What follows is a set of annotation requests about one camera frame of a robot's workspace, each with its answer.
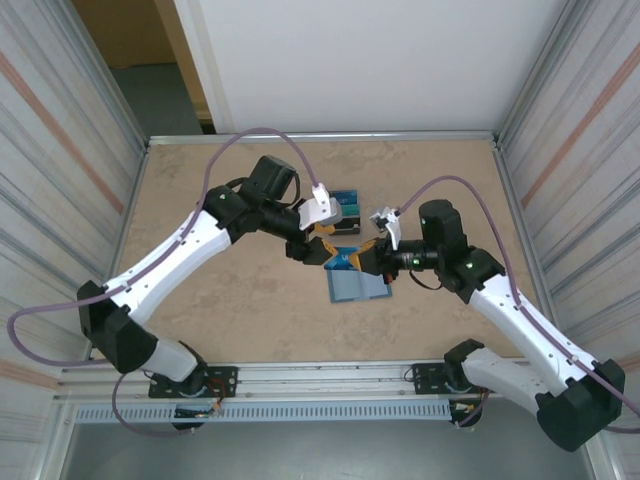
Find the clear acrylic card stand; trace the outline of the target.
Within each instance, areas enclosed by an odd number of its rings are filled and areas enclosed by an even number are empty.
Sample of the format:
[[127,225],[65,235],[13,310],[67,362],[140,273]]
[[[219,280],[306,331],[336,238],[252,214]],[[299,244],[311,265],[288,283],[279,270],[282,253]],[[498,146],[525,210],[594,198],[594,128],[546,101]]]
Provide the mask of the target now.
[[333,190],[331,198],[338,202],[342,218],[334,227],[333,235],[357,235],[361,232],[361,212],[358,192],[351,190]]

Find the dark blue credit card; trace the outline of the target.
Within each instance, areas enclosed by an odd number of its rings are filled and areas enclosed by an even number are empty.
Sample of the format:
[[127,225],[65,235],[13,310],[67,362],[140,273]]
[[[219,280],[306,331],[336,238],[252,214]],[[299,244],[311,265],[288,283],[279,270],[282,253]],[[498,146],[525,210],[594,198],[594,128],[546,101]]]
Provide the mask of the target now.
[[349,257],[358,251],[357,247],[338,247],[337,254],[325,265],[325,270],[356,271]]

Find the blue card holder wallet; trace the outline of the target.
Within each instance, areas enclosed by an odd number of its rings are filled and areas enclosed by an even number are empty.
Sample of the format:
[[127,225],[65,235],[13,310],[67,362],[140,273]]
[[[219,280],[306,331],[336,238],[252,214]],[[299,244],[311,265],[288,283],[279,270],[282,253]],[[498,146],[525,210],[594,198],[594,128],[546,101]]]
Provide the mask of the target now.
[[329,296],[332,303],[345,303],[388,298],[391,286],[381,276],[359,272],[353,268],[327,270]]

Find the ribbed translucent side panel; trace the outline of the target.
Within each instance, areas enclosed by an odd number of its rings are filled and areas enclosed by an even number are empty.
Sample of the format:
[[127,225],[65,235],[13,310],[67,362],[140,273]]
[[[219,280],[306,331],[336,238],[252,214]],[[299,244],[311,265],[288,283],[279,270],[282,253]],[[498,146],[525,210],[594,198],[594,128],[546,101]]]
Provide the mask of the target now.
[[110,277],[146,139],[71,0],[0,0],[0,480],[38,470],[73,301]]
[[596,0],[502,151],[557,325],[640,407],[640,0]]

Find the aluminium frame side bar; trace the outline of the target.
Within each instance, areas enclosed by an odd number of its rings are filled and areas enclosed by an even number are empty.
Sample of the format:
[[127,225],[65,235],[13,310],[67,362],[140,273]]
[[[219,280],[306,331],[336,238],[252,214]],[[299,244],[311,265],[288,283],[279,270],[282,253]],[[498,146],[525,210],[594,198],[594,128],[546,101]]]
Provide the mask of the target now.
[[148,165],[150,151],[151,151],[151,147],[148,146],[141,160],[141,163],[139,165],[139,169],[137,171],[136,178],[131,190],[131,195],[129,197],[129,203],[126,206],[124,215],[122,217],[120,233],[118,236],[118,240],[116,243],[115,251],[113,254],[113,258],[112,258],[108,273],[105,277],[106,280],[109,280],[117,276],[120,272],[120,263],[121,263],[123,251],[125,248],[125,244],[128,238],[128,233],[129,233],[130,225],[135,212],[136,204],[138,201],[141,185],[142,185],[145,171]]
[[517,230],[521,248],[523,250],[523,255],[530,272],[533,288],[539,304],[539,310],[545,314],[545,316],[554,326],[556,326],[556,309],[553,305],[553,300],[551,298],[550,291],[544,278],[542,264],[539,260],[537,252],[535,251],[534,243],[525,221],[524,210],[516,195],[516,190],[509,170],[507,168],[505,156],[497,142],[495,142],[493,146],[493,157]]

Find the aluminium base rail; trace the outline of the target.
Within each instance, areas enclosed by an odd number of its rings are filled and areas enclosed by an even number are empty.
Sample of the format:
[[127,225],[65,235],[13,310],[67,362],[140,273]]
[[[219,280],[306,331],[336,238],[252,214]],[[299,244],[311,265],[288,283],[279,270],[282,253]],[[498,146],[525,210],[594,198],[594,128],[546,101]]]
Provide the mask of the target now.
[[[235,402],[388,400],[415,395],[408,361],[240,363]],[[120,373],[105,365],[65,369],[56,402],[105,403]]]

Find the small circuit board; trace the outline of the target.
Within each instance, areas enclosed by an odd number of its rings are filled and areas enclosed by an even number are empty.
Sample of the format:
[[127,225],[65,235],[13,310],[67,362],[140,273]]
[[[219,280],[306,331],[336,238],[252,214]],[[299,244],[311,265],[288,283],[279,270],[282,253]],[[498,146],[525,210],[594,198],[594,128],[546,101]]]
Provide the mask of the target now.
[[174,410],[175,418],[204,419],[216,417],[221,413],[221,405],[213,404],[177,404]]

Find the aluminium frame cross bar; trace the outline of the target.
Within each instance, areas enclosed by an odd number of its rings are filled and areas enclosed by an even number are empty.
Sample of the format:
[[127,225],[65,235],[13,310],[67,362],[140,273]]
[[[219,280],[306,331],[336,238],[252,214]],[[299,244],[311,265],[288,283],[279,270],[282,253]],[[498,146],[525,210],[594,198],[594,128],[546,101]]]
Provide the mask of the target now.
[[[440,131],[389,131],[389,132],[317,132],[287,133],[294,142],[335,143],[335,142],[384,142],[384,141],[463,141],[484,140],[492,142],[495,134],[483,130],[440,130]],[[217,145],[233,138],[233,134],[216,135],[176,135],[151,136],[150,146],[156,145]]]

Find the brown wooden wall panel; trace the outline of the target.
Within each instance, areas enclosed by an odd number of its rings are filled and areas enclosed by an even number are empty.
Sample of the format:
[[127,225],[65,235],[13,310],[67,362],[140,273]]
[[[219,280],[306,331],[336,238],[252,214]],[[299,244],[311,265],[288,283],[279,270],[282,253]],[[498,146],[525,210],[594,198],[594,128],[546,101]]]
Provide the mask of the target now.
[[154,0],[71,0],[110,68],[175,62]]

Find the white door frame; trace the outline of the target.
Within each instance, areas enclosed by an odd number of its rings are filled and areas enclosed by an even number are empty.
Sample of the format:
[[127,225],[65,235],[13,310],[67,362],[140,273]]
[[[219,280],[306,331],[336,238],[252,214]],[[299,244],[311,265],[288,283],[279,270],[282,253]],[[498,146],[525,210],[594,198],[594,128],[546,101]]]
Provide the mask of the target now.
[[204,0],[174,0],[207,108],[218,134],[237,131],[208,29]]

